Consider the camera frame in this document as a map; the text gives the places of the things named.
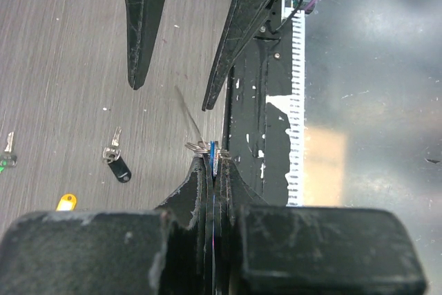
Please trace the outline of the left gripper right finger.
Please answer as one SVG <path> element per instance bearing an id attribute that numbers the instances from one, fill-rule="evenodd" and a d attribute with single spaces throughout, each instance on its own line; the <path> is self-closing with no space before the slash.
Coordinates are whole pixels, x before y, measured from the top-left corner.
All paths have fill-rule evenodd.
<path id="1" fill-rule="evenodd" d="M 424 294 L 403 223 L 382 209 L 267 204 L 213 163 L 214 294 Z"/>

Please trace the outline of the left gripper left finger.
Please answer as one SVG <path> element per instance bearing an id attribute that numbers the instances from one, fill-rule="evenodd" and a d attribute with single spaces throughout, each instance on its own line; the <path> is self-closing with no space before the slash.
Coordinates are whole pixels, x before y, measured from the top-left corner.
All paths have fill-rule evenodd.
<path id="1" fill-rule="evenodd" d="M 38 211 L 1 241 L 2 294 L 211 294 L 207 158 L 158 207 Z"/>

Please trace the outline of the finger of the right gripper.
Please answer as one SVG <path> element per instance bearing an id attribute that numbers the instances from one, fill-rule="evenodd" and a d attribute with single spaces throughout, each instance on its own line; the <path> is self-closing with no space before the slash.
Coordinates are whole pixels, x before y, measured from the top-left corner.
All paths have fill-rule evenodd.
<path id="1" fill-rule="evenodd" d="M 151 64 L 165 0 L 125 0 L 128 83 L 141 88 Z"/>
<path id="2" fill-rule="evenodd" d="M 211 67 L 202 110 L 214 108 L 229 71 L 245 46 L 268 20 L 276 0 L 231 0 Z"/>

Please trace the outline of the blue tagged key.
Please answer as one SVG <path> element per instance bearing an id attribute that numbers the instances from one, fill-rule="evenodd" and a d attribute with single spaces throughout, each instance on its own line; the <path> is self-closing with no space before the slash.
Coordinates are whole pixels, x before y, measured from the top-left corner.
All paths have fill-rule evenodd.
<path id="1" fill-rule="evenodd" d="M 220 159 L 220 147 L 218 141 L 210 141 L 209 149 L 209 164 L 211 166 L 211 176 L 213 179 L 216 178 L 218 174 L 218 162 Z"/>

